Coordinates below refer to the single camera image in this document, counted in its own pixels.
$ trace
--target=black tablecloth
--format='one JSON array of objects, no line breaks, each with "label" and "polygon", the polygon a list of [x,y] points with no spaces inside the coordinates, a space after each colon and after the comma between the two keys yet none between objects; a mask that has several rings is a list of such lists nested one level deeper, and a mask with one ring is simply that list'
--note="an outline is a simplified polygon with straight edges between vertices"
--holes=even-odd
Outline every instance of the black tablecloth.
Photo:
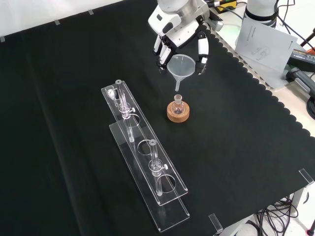
[{"label": "black tablecloth", "polygon": [[[101,88],[126,81],[189,189],[190,219],[163,235],[212,235],[315,176],[314,138],[208,34],[202,76],[179,93],[161,75],[147,19],[154,0],[116,3],[6,37],[0,44],[3,235],[158,235],[108,128]],[[197,41],[184,53],[197,58]]]}]

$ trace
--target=clear acrylic rack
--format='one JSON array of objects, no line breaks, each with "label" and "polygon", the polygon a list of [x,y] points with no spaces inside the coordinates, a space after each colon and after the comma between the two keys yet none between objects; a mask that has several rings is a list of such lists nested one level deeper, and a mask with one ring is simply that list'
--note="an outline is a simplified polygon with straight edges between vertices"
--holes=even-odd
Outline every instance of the clear acrylic rack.
[{"label": "clear acrylic rack", "polygon": [[124,81],[102,88],[116,123],[109,125],[116,143],[162,232],[189,218],[181,196],[188,193]]}]

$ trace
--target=cable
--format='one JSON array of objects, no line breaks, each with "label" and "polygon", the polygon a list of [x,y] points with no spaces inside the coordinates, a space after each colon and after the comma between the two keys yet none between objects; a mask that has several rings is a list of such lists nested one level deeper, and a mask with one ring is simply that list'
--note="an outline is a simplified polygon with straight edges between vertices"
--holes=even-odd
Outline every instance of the cable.
[{"label": "cable", "polygon": [[309,100],[306,103],[306,110],[309,113],[309,115],[315,119],[315,99],[313,97],[310,97]]},{"label": "cable", "polygon": [[232,12],[234,15],[236,15],[237,17],[239,17],[241,20],[243,20],[243,17],[241,17],[239,14],[235,13],[234,11],[232,11],[231,9],[224,7],[224,6],[217,6],[217,7],[222,7],[224,10],[227,10],[229,12]]},{"label": "cable", "polygon": [[314,52],[315,52],[315,48],[314,48],[305,38],[303,38],[303,37],[302,37],[300,34],[298,34],[294,29],[292,29],[286,22],[284,22],[284,20],[279,16],[279,7],[281,7],[281,6],[287,6],[287,5],[281,5],[281,6],[277,7],[278,2],[279,2],[279,0],[277,0],[276,3],[275,3],[275,13],[276,13],[277,17],[279,18],[279,20],[283,23],[283,25],[284,25],[286,28],[289,28],[289,29],[292,30],[297,36],[299,36],[301,39],[303,39],[303,40],[314,50]]},{"label": "cable", "polygon": [[245,1],[237,1],[237,2],[236,2],[236,5],[238,5],[238,4],[240,4],[240,3],[244,3],[244,4],[247,5],[247,2],[245,2]]},{"label": "cable", "polygon": [[[296,216],[291,215],[292,208],[296,210],[297,212]],[[263,228],[263,222],[264,222],[264,219],[266,218],[267,223],[273,229],[276,235],[280,236],[280,234],[282,234],[282,236],[284,236],[288,229],[290,219],[298,217],[298,214],[299,213],[296,207],[292,204],[292,199],[290,199],[289,197],[286,197],[285,201],[284,200],[277,201],[275,204],[270,205],[267,208],[256,213],[255,215],[258,222],[257,224],[250,220],[247,221],[246,223],[256,228],[258,236],[268,236]],[[283,221],[282,217],[287,217],[287,223]],[[276,224],[273,220],[275,218],[277,218],[277,220],[280,222],[280,226],[281,226],[280,229],[276,227]]]},{"label": "cable", "polygon": [[[286,18],[286,15],[287,15],[287,11],[289,10],[289,6],[294,6],[294,5],[295,5],[295,0],[293,0],[293,4],[289,4],[289,0],[287,0],[287,5],[281,5],[281,6],[278,6],[278,7],[277,7],[277,13],[278,13],[278,15],[279,15],[279,8],[282,7],[282,6],[286,6],[286,12],[285,12],[283,21],[285,21],[285,18]],[[283,26],[286,28],[287,32],[288,32],[289,34],[291,34],[291,32],[289,31],[288,27],[287,27],[285,24],[283,24]]]}]

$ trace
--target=test tube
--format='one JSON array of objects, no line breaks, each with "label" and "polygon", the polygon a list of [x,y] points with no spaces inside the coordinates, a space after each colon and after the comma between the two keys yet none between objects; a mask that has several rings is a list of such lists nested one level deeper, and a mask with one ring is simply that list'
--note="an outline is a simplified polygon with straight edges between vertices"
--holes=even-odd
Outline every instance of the test tube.
[{"label": "test tube", "polygon": [[132,131],[132,128],[131,128],[131,125],[130,125],[130,119],[131,116],[129,116],[129,118],[125,119],[125,125],[126,125],[126,129],[127,129],[127,134],[128,134],[128,138],[129,138],[129,141],[131,143],[134,142],[134,137],[133,137],[133,131]]},{"label": "test tube", "polygon": [[151,160],[152,160],[152,168],[156,169],[158,167],[158,149],[157,149],[157,141],[155,139],[151,139],[149,141]]},{"label": "test tube", "polygon": [[122,81],[116,80],[115,83],[117,86],[117,92],[118,92],[118,96],[119,96],[122,116],[125,119],[125,125],[126,125],[126,129],[127,129],[128,138],[129,138],[129,141],[131,143],[133,143],[134,142],[134,136],[133,136],[132,127],[130,125],[130,120],[129,120],[131,118],[131,116],[130,116],[130,111],[128,109],[128,105],[126,102],[126,97],[125,97],[125,93],[123,90]]},{"label": "test tube", "polygon": [[119,96],[121,112],[123,114],[123,117],[127,118],[129,116],[130,112],[129,112],[128,105],[126,102],[126,97],[125,97],[125,93],[123,90],[122,81],[116,80],[115,84],[117,86],[117,92],[118,92],[118,96]]},{"label": "test tube", "polygon": [[158,161],[158,149],[157,149],[157,141],[155,139],[151,139],[149,141],[149,147],[150,147],[150,153],[151,153],[151,168],[154,170],[152,174],[155,176],[156,180],[156,187],[157,187],[157,195],[161,196],[162,195],[162,183],[161,183],[161,178],[159,176],[161,175],[162,170],[162,165]]}]

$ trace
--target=funnel stem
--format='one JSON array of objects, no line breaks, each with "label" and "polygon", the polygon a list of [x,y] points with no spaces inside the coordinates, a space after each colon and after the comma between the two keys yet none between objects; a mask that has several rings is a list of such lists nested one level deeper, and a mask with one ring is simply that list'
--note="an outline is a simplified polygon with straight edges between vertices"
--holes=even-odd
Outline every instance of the funnel stem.
[{"label": "funnel stem", "polygon": [[176,81],[176,87],[175,87],[175,91],[176,92],[178,92],[178,90],[179,90],[179,84],[180,84],[181,82],[180,81]]}]

